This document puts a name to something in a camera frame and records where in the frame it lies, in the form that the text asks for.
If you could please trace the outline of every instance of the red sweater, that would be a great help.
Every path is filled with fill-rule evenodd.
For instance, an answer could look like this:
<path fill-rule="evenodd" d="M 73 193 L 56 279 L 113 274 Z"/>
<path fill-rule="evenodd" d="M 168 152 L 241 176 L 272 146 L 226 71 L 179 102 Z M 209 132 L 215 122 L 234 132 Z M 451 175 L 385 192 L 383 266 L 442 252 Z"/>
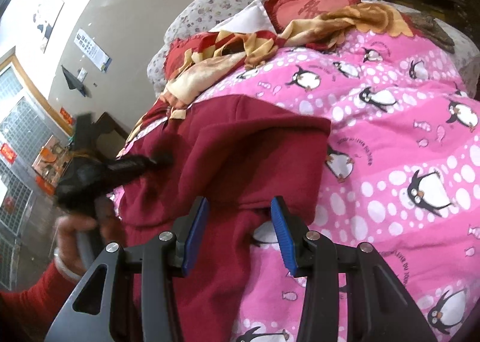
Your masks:
<path fill-rule="evenodd" d="M 75 285 L 66 280 L 53 262 L 40 280 L 27 291 L 0 292 L 2 320 L 15 318 L 26 328 L 46 333 Z"/>

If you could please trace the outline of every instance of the framed picture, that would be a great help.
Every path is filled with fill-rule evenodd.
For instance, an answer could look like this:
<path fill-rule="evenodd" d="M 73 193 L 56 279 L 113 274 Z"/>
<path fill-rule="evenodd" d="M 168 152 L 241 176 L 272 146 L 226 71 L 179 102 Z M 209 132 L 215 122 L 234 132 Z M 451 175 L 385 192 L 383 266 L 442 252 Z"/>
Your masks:
<path fill-rule="evenodd" d="M 39 48 L 44 53 L 50 36 L 62 10 L 62 0 L 41 0 L 32 12 L 32 22 L 35 36 L 39 41 Z"/>

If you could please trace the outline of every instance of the red patterned cloth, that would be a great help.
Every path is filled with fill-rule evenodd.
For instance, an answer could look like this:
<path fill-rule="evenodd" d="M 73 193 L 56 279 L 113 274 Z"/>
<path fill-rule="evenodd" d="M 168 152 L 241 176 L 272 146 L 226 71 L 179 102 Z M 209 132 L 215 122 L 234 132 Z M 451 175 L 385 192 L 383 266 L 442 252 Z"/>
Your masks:
<path fill-rule="evenodd" d="M 145 120 L 162 116 L 163 105 Z M 210 202 L 196 266 L 174 279 L 186 342 L 229 340 L 250 275 L 251 234 L 274 196 L 313 221 L 329 133 L 326 119 L 229 95 L 194 104 L 185 120 L 170 119 L 133 144 L 128 154 L 169 150 L 175 163 L 124 186 L 119 214 L 129 246 L 170 229 L 196 196 Z M 134 293 L 139 300 L 139 280 Z"/>

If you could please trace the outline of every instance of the poster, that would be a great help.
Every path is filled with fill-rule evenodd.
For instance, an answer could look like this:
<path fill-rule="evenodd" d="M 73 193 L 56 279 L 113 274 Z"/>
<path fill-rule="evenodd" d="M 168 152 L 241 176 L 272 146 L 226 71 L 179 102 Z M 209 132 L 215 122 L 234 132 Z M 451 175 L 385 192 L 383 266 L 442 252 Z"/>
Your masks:
<path fill-rule="evenodd" d="M 83 29 L 78 30 L 73 40 L 78 48 L 82 50 L 100 71 L 107 71 L 107 67 L 109 67 L 111 63 L 110 57 L 102 51 L 102 48 L 100 48 Z"/>
<path fill-rule="evenodd" d="M 53 27 L 62 10 L 62 0 L 42 0 L 35 7 L 32 13 L 32 21 L 35 29 L 35 36 L 39 42 L 38 46 L 43 53 L 47 48 Z"/>

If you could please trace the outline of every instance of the eye chart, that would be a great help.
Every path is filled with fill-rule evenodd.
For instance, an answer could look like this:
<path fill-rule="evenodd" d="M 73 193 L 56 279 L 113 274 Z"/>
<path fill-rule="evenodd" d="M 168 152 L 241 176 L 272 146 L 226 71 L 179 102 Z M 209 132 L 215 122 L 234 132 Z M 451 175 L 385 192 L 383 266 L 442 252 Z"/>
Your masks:
<path fill-rule="evenodd" d="M 74 42 L 100 71 L 107 71 L 107 67 L 109 67 L 111 63 L 111 58 L 104 53 L 102 48 L 100 48 L 83 29 L 78 30 Z"/>

